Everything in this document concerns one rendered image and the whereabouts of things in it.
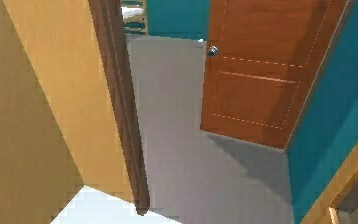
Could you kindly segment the pale wooden shelf rack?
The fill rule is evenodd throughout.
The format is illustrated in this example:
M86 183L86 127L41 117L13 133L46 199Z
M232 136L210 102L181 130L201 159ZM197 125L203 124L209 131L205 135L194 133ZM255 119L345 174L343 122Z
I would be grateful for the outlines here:
M146 0L120 0L123 29L126 33L148 35Z

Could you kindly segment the brown wooden room door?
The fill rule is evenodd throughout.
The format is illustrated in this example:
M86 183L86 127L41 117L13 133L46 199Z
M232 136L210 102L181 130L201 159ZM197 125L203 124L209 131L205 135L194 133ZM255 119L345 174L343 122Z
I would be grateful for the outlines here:
M201 129L283 149L348 0L210 0Z

